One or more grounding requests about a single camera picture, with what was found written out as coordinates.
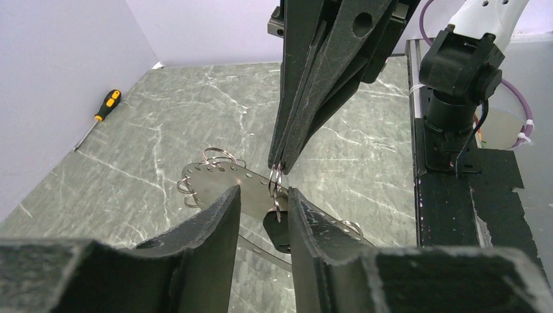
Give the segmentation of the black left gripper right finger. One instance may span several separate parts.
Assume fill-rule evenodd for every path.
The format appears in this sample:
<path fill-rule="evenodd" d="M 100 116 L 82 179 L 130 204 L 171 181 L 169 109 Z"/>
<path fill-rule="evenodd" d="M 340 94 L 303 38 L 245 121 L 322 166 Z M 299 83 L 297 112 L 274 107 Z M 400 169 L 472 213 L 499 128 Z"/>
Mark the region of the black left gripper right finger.
<path fill-rule="evenodd" d="M 378 248 L 288 193 L 298 312 L 551 312 L 537 266 L 513 248 Z"/>

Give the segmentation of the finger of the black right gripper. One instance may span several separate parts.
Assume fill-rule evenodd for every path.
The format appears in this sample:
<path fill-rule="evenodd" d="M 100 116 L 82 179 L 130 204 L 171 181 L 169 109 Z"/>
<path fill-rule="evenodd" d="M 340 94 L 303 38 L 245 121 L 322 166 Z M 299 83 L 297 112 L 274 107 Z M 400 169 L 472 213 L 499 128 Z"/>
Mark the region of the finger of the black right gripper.
<path fill-rule="evenodd" d="M 418 1 L 339 2 L 302 96 L 312 120 L 301 152 L 361 83 L 376 81 L 419 6 Z"/>
<path fill-rule="evenodd" d="M 280 69 L 280 104 L 268 165 L 290 170 L 299 158 L 311 117 L 305 113 L 316 56 L 333 23 L 339 1 L 282 1 L 283 58 Z"/>

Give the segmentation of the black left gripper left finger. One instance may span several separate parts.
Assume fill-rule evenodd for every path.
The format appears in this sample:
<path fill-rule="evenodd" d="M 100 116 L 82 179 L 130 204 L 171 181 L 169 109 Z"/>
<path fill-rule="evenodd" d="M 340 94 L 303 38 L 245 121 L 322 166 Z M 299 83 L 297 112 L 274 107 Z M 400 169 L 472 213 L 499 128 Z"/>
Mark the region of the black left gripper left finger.
<path fill-rule="evenodd" d="M 226 312 L 241 189 L 135 248 L 2 239 L 2 312 Z"/>

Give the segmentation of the metal keyring plate with rings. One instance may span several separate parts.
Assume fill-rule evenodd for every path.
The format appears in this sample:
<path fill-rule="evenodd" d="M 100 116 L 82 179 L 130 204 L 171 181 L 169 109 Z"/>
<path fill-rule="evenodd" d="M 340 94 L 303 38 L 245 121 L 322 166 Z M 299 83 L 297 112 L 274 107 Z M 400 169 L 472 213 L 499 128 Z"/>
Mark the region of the metal keyring plate with rings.
<path fill-rule="evenodd" d="M 197 258 L 187 258 L 189 269 L 217 269 L 230 273 L 237 248 L 245 248 L 277 267 L 296 273 L 316 269 L 322 263 L 345 266 L 373 245 L 349 225 L 309 201 L 292 186 L 284 189 L 273 181 L 240 166 L 226 156 L 202 157 L 186 165 L 177 189 L 192 198 L 200 212 L 185 225 L 203 233 L 191 243 Z M 289 254 L 267 251 L 240 234 L 241 219 L 248 216 L 263 225 L 267 212 L 288 212 Z"/>

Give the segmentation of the key with black fob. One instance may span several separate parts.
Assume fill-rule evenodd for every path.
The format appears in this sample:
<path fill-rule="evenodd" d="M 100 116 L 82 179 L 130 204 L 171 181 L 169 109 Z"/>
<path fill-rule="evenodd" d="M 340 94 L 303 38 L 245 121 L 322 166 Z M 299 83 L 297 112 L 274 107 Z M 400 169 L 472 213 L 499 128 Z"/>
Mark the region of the key with black fob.
<path fill-rule="evenodd" d="M 276 211 L 267 212 L 263 219 L 263 227 L 277 251 L 285 254 L 291 252 L 287 211 L 281 211 L 280 216 Z"/>

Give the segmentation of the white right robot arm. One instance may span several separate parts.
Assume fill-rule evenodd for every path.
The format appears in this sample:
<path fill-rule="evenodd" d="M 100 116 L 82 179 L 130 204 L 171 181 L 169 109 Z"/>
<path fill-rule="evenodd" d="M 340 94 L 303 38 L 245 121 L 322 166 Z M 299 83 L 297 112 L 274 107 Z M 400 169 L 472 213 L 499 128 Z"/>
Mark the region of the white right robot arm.
<path fill-rule="evenodd" d="M 502 80 L 500 65 L 525 1 L 465 1 L 434 39 L 419 68 L 432 89 L 426 115 L 436 132 L 465 133 L 477 107 Z M 280 103 L 268 167 L 288 174 L 309 139 L 357 92 L 373 83 L 418 1 L 282 1 Z"/>

